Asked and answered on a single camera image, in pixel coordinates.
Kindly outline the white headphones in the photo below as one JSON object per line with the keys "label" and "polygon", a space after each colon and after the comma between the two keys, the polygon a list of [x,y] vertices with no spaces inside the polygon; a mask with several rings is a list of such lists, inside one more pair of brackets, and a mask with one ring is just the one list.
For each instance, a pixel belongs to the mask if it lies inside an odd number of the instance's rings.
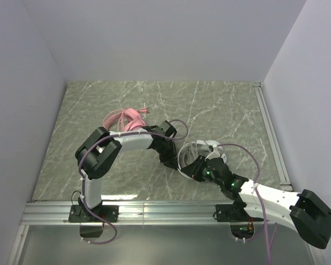
{"label": "white headphones", "polygon": [[185,178],[190,179],[184,173],[181,172],[181,169],[185,166],[190,165],[194,162],[199,155],[202,155],[206,158],[209,154],[209,146],[218,145],[219,142],[215,140],[196,140],[192,142],[188,142],[180,148],[177,155],[177,163],[178,163],[178,172]]}

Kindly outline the pink headphones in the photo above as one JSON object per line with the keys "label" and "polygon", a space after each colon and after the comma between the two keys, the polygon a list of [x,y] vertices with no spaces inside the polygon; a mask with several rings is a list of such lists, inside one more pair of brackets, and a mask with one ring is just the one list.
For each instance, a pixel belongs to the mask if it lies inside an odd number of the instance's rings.
{"label": "pink headphones", "polygon": [[141,129],[146,126],[141,114],[147,114],[149,110],[144,107],[140,110],[133,108],[117,109],[107,114],[103,119],[102,126],[109,130],[113,125],[116,124],[117,132],[128,132]]}

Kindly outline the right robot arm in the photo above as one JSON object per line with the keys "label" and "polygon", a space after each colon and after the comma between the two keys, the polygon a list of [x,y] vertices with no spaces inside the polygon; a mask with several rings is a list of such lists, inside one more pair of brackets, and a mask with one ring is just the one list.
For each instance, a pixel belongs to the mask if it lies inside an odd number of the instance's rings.
{"label": "right robot arm", "polygon": [[218,222],[274,222],[296,231],[308,244],[325,249],[331,238],[331,208],[314,192],[286,192],[255,184],[229,169],[221,158],[199,156],[181,172],[217,185],[232,204],[217,204]]}

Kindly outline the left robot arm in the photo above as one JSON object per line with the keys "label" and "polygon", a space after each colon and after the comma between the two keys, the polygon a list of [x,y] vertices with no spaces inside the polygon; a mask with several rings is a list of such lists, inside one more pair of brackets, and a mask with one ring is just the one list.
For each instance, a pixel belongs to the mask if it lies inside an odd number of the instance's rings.
{"label": "left robot arm", "polygon": [[144,126],[119,133],[98,127],[75,153],[82,180],[78,203],[83,211],[89,216],[102,217],[101,178],[109,172],[120,153],[155,150],[161,164],[177,169],[176,134],[176,128],[168,121],[160,126]]}

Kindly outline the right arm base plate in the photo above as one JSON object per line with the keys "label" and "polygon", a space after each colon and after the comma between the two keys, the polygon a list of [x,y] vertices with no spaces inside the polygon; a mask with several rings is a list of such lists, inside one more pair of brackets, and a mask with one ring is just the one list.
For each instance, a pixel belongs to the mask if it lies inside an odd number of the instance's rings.
{"label": "right arm base plate", "polygon": [[217,222],[237,222],[233,204],[216,204],[212,218]]}

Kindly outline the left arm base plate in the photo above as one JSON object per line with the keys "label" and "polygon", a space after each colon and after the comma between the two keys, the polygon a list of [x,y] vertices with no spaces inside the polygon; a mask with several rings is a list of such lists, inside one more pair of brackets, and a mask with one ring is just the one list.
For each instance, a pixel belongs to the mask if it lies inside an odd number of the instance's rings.
{"label": "left arm base plate", "polygon": [[96,208],[91,210],[94,214],[92,215],[85,206],[73,205],[70,209],[70,214],[68,217],[68,222],[71,223],[85,223],[85,222],[100,222],[98,217],[108,221],[117,222],[119,216],[119,206],[118,205],[98,205]]}

